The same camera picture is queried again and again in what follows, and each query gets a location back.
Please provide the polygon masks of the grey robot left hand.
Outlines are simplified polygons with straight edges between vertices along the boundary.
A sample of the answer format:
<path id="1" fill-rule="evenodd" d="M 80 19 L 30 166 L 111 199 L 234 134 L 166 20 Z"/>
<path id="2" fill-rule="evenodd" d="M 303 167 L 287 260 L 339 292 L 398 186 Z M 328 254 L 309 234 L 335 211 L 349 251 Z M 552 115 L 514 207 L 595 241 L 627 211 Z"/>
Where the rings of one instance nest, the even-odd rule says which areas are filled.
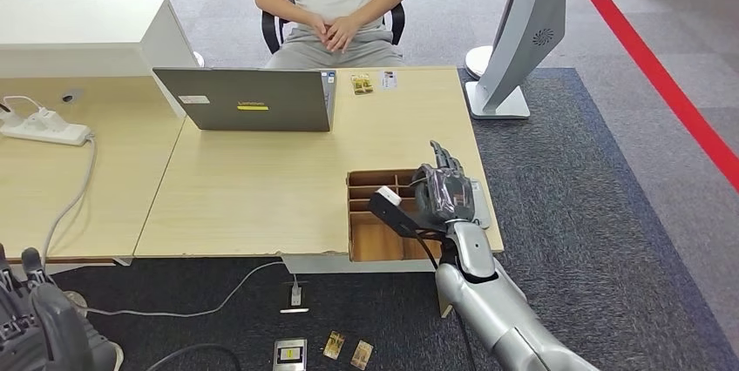
<path id="1" fill-rule="evenodd" d="M 2 370 L 119 370 L 124 355 L 87 320 L 42 265 L 22 253 L 20 280 L 1 252 Z"/>

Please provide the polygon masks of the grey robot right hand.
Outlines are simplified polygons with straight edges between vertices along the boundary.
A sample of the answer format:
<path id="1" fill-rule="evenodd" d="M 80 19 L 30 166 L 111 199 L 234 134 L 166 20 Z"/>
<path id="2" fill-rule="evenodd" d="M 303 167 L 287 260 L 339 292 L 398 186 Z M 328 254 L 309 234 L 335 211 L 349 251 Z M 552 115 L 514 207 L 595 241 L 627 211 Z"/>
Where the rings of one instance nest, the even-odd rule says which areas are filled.
<path id="1" fill-rule="evenodd" d="M 426 224 L 441 226 L 453 220 L 473 221 L 475 203 L 471 180 L 458 159 L 437 141 L 431 140 L 436 166 L 421 164 L 411 177 L 418 217 Z"/>

